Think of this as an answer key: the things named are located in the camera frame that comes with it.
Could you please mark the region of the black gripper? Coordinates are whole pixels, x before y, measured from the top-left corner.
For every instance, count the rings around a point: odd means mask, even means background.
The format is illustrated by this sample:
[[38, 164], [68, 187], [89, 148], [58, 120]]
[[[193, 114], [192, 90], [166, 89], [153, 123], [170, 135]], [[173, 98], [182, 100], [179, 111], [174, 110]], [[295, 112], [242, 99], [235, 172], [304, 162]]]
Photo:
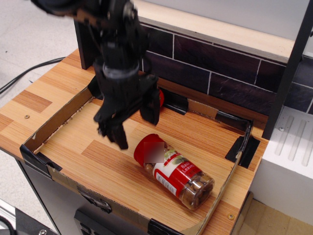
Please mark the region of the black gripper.
[[139, 74], [138, 65], [128, 70], [115, 70], [101, 60], [93, 63], [95, 77], [103, 104], [94, 117], [98, 132], [116, 143], [121, 150], [128, 149], [123, 122], [140, 110], [142, 118], [157, 125], [160, 113], [158, 77]]

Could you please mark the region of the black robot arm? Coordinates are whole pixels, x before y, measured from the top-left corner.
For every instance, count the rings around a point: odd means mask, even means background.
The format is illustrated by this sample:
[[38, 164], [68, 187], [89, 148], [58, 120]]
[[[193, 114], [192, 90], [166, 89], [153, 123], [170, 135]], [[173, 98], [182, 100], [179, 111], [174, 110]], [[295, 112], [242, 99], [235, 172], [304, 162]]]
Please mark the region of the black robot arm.
[[100, 55], [95, 58], [95, 77], [88, 88], [103, 100], [94, 116], [98, 133], [120, 149], [128, 148], [123, 122], [140, 111], [151, 124], [159, 121], [158, 78], [139, 74], [139, 64], [149, 47], [137, 9], [129, 0], [36, 0], [48, 14], [73, 18], [88, 29]]

